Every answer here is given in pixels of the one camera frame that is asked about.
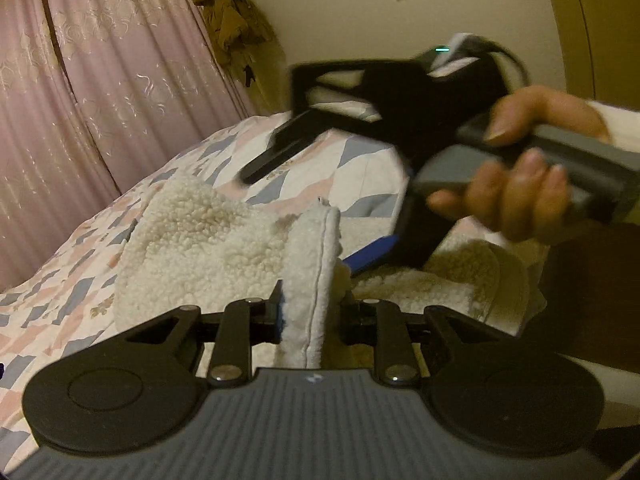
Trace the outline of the white sleeve forearm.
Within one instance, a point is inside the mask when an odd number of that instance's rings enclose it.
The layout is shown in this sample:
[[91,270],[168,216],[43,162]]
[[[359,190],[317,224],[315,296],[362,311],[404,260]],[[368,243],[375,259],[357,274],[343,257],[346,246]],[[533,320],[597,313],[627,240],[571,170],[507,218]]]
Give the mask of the white sleeve forearm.
[[640,152],[640,113],[635,110],[626,110],[596,101],[589,101],[591,106],[603,119],[611,144],[621,150]]

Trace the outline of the person's right hand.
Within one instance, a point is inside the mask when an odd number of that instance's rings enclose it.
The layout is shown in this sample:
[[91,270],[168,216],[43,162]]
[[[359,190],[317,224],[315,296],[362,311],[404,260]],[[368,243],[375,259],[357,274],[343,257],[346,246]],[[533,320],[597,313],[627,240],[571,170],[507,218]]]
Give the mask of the person's right hand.
[[[491,110],[485,141],[503,146],[521,140],[536,125],[548,124],[603,143],[611,135],[586,101],[544,86],[529,86],[501,99]],[[485,162],[462,194],[440,190],[427,200],[436,214],[457,221],[472,216],[513,243],[536,240],[556,245],[597,229],[598,222],[570,218],[570,185],[564,167],[547,165],[532,148],[510,169]]]

